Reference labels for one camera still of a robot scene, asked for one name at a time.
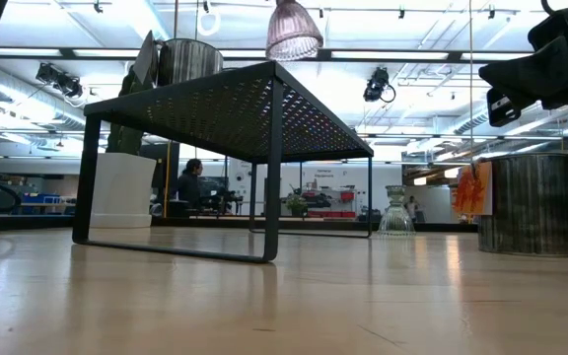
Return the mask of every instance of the pink glass lampshade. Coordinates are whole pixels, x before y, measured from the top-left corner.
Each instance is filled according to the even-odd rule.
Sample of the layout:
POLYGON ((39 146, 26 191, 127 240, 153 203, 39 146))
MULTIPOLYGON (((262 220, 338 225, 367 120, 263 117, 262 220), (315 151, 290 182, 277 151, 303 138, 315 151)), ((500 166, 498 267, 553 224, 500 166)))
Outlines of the pink glass lampshade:
POLYGON ((277 0, 268 24, 266 57, 287 61, 316 56, 323 37, 308 11, 295 0, 277 0))

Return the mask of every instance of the wooden floor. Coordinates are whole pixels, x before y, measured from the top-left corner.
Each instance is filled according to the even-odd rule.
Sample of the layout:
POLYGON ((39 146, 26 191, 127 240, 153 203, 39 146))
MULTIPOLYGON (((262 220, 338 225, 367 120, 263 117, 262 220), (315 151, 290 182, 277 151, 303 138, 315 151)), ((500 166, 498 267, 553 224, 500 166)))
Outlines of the wooden floor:
MULTIPOLYGON (((477 251, 474 235, 280 238, 250 265, 0 234, 4 354, 568 355, 568 258, 477 251)), ((94 239, 255 252, 239 230, 94 239)))

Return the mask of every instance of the sign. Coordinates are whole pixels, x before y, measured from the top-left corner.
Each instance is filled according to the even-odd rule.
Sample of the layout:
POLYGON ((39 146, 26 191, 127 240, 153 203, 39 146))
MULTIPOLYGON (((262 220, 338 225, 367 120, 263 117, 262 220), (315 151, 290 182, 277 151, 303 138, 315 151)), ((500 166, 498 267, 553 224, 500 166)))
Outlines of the sign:
POLYGON ((461 168, 453 208, 457 213, 492 215, 492 163, 461 168))

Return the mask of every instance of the glass vase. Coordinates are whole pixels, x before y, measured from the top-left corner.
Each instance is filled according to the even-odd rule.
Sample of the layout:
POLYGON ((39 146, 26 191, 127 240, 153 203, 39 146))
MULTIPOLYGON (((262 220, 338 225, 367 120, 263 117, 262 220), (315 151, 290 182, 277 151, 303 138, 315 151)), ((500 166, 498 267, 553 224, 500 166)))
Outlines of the glass vase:
POLYGON ((385 186, 390 207, 387 208, 378 230, 380 237, 413 237, 415 229, 403 205, 404 186, 385 186))

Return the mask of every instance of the black metal table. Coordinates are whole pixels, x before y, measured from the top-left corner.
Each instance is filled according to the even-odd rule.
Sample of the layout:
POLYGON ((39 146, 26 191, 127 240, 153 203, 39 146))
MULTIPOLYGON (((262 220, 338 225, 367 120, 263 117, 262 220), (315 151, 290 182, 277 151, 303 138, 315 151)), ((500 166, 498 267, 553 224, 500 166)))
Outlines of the black metal table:
MULTIPOLYGON (((85 116, 87 124, 74 219, 74 243, 233 261, 268 262, 277 255, 280 165, 354 158, 368 158, 368 229, 371 232, 374 151, 275 62, 87 105, 85 116), (91 241, 89 228, 102 121, 250 162, 253 172, 256 172, 258 164, 266 164, 263 255, 91 241)), ((251 220, 255 215, 255 183, 256 178, 252 178, 251 220)))

